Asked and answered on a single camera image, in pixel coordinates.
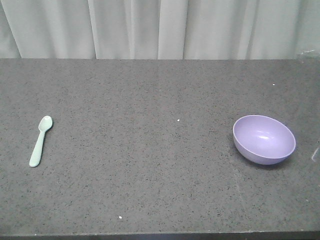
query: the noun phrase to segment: speckled granite surface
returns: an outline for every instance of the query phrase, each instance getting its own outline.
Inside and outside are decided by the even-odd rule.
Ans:
[[[0,236],[320,230],[319,62],[1,59],[0,109]],[[293,155],[245,160],[249,114]]]

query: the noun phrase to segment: spoon handle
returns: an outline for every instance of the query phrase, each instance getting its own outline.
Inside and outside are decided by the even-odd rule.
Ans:
[[[44,144],[44,138],[45,138],[45,132],[40,131],[38,140],[35,143],[35,146],[34,146],[31,158],[30,158],[30,162],[29,162],[30,167],[36,167],[40,163],[41,154],[42,154],[42,146]]]

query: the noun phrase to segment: purple bowl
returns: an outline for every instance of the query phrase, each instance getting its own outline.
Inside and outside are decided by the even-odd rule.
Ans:
[[[295,136],[285,125],[261,115],[239,118],[233,125],[233,140],[246,159],[262,165],[277,164],[296,148]]]

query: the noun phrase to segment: spoon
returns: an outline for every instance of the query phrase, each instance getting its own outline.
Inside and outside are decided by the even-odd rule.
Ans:
[[[42,147],[44,144],[45,133],[51,127],[52,127],[52,118],[50,116],[44,116],[39,123],[38,128],[40,130],[40,134],[39,134],[38,140],[36,141],[36,144],[34,146],[34,149],[30,158],[30,162],[29,162],[30,167],[34,168],[39,165],[41,154],[42,154]]]

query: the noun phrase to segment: spoon bowl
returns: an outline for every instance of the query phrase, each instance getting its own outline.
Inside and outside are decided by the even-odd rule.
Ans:
[[[38,126],[38,129],[42,132],[48,131],[52,127],[53,121],[50,116],[44,116]]]

